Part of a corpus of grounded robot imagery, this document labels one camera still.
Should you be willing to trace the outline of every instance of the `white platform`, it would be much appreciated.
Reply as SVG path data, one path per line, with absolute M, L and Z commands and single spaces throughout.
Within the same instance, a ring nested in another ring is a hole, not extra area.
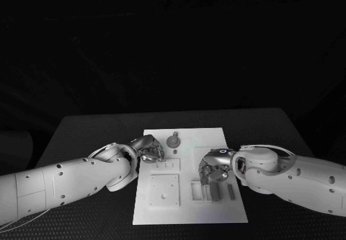
M 175 149 L 166 144 L 173 132 L 178 132 L 181 138 L 181 146 L 175 148 L 176 154 Z M 155 136 L 163 146 L 166 157 L 175 159 L 168 162 L 176 163 L 179 159 L 179 167 L 168 165 L 169 171 L 166 171 L 166 166 L 140 162 L 133 225 L 248 223 L 237 177 L 233 172 L 227 181 L 220 184 L 221 201 L 207 200 L 205 188 L 202 188 L 204 200 L 192 201 L 192 182 L 201 180 L 197 162 L 211 149 L 228 148 L 222 128 L 153 129 L 145 130 L 143 134 Z M 155 188 L 152 176 L 158 178 L 156 184 L 161 185 L 155 195 L 150 195 Z M 179 186 L 171 184 L 175 176 L 178 176 Z M 233 184 L 235 200 L 231 200 L 228 184 Z M 168 194 L 173 188 L 179 191 L 176 198 L 175 192 Z

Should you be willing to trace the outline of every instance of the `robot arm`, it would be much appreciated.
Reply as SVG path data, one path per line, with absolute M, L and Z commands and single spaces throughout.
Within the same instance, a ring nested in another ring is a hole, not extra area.
M 243 146 L 238 152 L 211 151 L 199 169 L 202 184 L 207 180 L 225 181 L 233 171 L 256 192 L 276 194 L 310 210 L 346 217 L 346 167 L 338 163 L 295 154 L 282 157 L 266 147 Z
M 127 145 L 113 143 L 90 157 L 0 176 L 0 225 L 75 202 L 104 186 L 120 190 L 137 177 L 137 157 L 148 163 L 166 160 L 153 135 Z

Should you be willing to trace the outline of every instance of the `dark table surface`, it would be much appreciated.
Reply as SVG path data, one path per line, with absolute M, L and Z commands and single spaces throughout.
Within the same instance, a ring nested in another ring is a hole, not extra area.
M 241 145 L 269 144 L 313 157 L 284 111 L 257 108 L 67 116 L 37 167 L 87 157 L 113 142 L 126 144 L 145 129 L 182 128 L 222 128 L 228 147 L 235 150 Z M 238 185 L 248 223 L 133 225 L 136 179 L 120 191 L 104 188 L 91 197 L 51 209 L 28 225 L 0 233 L 0 239 L 346 239 L 346 217 L 315 212 Z

